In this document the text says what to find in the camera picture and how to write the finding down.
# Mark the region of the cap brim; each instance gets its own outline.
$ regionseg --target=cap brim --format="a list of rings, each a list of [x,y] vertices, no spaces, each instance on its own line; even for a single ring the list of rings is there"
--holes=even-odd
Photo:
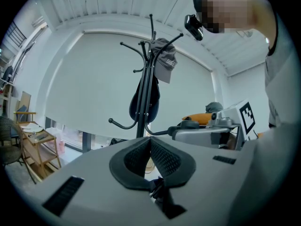
[[[154,74],[155,77],[158,80],[161,80],[165,83],[170,83],[170,78],[171,78],[171,70],[166,69],[159,60],[157,60],[156,65],[155,65],[155,70],[154,70]]]

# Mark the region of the roller blind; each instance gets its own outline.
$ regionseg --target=roller blind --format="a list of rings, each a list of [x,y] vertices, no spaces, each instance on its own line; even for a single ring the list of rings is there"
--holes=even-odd
[[[113,118],[129,126],[129,105],[142,73],[142,58],[121,46],[122,41],[140,49],[141,39],[108,33],[85,34],[63,59],[46,103],[46,116],[91,134],[132,139],[136,126],[122,130],[108,123]],[[214,101],[211,73],[200,64],[176,53],[178,64],[170,84],[159,81],[160,106],[152,131],[166,130],[181,118],[204,113]]]

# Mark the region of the ceiling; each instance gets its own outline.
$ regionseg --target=ceiling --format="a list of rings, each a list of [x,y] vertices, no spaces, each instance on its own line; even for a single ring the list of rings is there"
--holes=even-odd
[[[51,0],[60,23],[77,17],[103,14],[126,14],[153,19],[183,32],[183,18],[195,13],[192,0]],[[199,42],[221,63],[229,76],[262,63],[268,52],[268,44],[258,31],[251,37],[238,34],[213,34],[204,29],[204,39]]]

